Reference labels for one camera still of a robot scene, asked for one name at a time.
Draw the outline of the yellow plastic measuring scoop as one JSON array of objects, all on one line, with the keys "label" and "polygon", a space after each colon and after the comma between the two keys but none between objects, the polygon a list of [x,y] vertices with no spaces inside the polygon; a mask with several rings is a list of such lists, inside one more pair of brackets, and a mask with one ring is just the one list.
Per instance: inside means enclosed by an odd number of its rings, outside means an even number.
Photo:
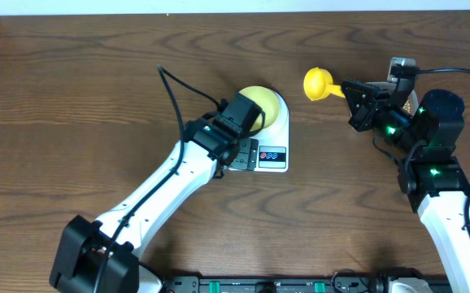
[{"label": "yellow plastic measuring scoop", "polygon": [[303,90],[311,101],[325,99],[330,95],[345,97],[341,86],[334,85],[332,75],[323,68],[312,68],[306,73]]}]

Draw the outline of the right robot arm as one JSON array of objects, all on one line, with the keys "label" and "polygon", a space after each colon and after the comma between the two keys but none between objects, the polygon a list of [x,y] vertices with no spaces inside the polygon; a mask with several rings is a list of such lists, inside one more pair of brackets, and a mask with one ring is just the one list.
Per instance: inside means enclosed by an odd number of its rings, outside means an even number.
[{"label": "right robot arm", "polygon": [[429,232],[452,290],[470,292],[470,183],[453,155],[464,127],[463,100],[430,90],[410,114],[403,104],[411,90],[400,85],[347,80],[342,93],[354,129],[373,129],[404,154],[396,162],[400,189]]}]

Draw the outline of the pale yellow plastic bowl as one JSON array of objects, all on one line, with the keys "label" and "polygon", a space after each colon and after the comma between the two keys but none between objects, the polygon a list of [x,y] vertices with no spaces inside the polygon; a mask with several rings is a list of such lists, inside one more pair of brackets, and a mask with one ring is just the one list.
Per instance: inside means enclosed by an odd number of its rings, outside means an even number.
[{"label": "pale yellow plastic bowl", "polygon": [[278,97],[272,90],[262,86],[252,85],[240,90],[239,93],[254,101],[261,107],[265,114],[265,119],[259,115],[251,131],[259,130],[262,121],[264,121],[264,129],[270,127],[276,121],[280,114],[280,103]]}]

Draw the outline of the white digital kitchen scale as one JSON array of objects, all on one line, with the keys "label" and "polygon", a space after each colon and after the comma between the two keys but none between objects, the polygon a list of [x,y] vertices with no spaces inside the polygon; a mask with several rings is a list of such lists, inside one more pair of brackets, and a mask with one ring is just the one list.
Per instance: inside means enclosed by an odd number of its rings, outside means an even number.
[{"label": "white digital kitchen scale", "polygon": [[280,103],[280,114],[268,128],[250,138],[259,142],[256,168],[252,172],[284,173],[289,168],[289,108],[274,90]]}]

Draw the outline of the clear plastic container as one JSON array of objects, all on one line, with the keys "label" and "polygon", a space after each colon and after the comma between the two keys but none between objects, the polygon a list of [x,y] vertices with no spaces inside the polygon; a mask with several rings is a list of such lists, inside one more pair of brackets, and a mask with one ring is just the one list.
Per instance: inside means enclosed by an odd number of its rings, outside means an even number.
[{"label": "clear plastic container", "polygon": [[[387,82],[387,81],[376,81],[376,82],[369,82],[369,85],[374,85],[374,86],[377,86],[379,88],[382,88],[383,90],[389,90],[389,91],[393,91],[395,89],[395,84],[394,83],[390,83],[390,82]],[[419,107],[419,101],[418,101],[418,98],[416,96],[416,92],[413,90],[407,99],[410,99],[411,100],[411,105],[412,105],[412,115],[411,116],[414,116],[417,112],[417,109]]]}]

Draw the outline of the pile of soybeans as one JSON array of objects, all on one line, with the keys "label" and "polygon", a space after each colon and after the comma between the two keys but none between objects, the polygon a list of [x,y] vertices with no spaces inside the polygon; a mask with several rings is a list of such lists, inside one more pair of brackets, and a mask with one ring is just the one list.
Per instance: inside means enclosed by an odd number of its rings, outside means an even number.
[{"label": "pile of soybeans", "polygon": [[403,109],[408,112],[409,114],[412,115],[412,105],[411,105],[411,100],[408,99],[405,104],[403,105]]}]

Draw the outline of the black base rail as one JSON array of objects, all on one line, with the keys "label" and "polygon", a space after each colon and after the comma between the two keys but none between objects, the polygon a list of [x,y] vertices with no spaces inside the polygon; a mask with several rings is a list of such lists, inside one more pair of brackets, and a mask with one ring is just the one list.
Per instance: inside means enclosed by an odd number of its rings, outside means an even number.
[{"label": "black base rail", "polygon": [[385,293],[451,292],[446,278],[427,278],[413,268],[383,269],[373,274],[342,269],[313,278],[229,278],[174,276],[163,282],[163,293]]}]

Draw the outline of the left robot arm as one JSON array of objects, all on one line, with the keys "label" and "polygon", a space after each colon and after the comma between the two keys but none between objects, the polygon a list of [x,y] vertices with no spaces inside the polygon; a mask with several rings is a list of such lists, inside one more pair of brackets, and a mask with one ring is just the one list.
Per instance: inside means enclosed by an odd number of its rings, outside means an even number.
[{"label": "left robot arm", "polygon": [[75,216],[65,226],[50,285],[71,293],[160,292],[161,278],[141,264],[141,255],[184,201],[220,177],[257,134],[221,116],[181,124],[170,155],[129,197],[94,221]]}]

